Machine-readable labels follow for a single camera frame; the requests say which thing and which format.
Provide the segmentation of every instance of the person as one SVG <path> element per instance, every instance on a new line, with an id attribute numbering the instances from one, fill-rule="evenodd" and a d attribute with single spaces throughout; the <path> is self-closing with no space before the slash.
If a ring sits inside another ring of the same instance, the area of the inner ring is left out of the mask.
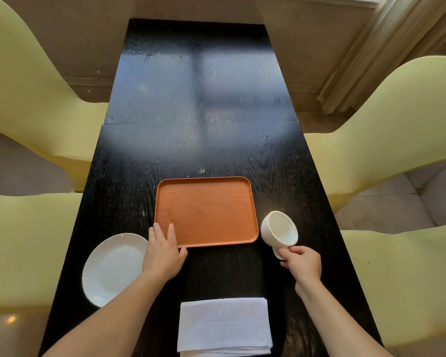
<path id="1" fill-rule="evenodd" d="M 280 249 L 296 280 L 296 293 L 303 300 L 331 357 L 391 357 L 321 282 L 321 257 L 305 246 Z M 142 274 L 112 301 L 99 309 L 56 342 L 44 357 L 123 357 L 131 356 L 147 313 L 165 283 L 175 277 L 187 257 L 179 251 L 175 230 L 169 225 L 167 238 L 155 223 L 149 229 L 149 242 Z"/>

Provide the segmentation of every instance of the table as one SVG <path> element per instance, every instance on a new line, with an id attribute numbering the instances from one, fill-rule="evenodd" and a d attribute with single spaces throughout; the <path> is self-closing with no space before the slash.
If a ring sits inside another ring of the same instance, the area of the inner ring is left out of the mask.
<path id="1" fill-rule="evenodd" d="M 147 237 L 168 178 L 244 176 L 258 222 L 289 215 L 322 256 L 322 281 L 381 343 L 262 25 L 131 20 L 40 355 L 96 311 L 81 273 L 123 232 Z M 294 279 L 261 238 L 191 248 L 143 326 L 135 356 L 175 356 L 183 301 L 265 297 L 273 356 L 326 356 Z"/>

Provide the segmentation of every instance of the stack of napkins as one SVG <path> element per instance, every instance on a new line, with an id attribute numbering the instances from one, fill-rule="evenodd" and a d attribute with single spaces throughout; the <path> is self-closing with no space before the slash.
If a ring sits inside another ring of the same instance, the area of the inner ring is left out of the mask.
<path id="1" fill-rule="evenodd" d="M 180 306 L 180 357 L 243 357 L 271 353 L 264 298 L 184 302 Z"/>

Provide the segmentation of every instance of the floor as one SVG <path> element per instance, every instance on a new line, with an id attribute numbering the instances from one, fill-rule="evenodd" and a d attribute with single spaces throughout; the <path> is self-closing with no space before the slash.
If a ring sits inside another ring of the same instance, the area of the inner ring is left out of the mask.
<path id="1" fill-rule="evenodd" d="M 349 117 L 298 114 L 305 133 L 332 132 Z M 337 213 L 339 227 L 399 233 L 446 224 L 446 206 L 440 202 L 446 200 L 446 162 L 423 169 L 401 174 L 357 195 Z M 0 134 L 0 194 L 71 191 L 71 182 L 60 167 Z M 0 356 L 35 357 L 47 319 L 47 310 L 0 313 Z M 446 337 L 391 352 L 399 357 L 446 356 Z"/>

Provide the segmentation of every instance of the mug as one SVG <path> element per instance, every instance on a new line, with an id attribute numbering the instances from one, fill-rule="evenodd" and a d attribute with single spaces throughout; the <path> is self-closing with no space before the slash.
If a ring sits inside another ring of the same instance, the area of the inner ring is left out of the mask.
<path id="1" fill-rule="evenodd" d="M 283 212 L 273 210 L 262 220 L 261 237 L 267 245 L 273 247 L 276 257 L 284 260 L 278 249 L 288 248 L 297 243 L 296 224 Z"/>

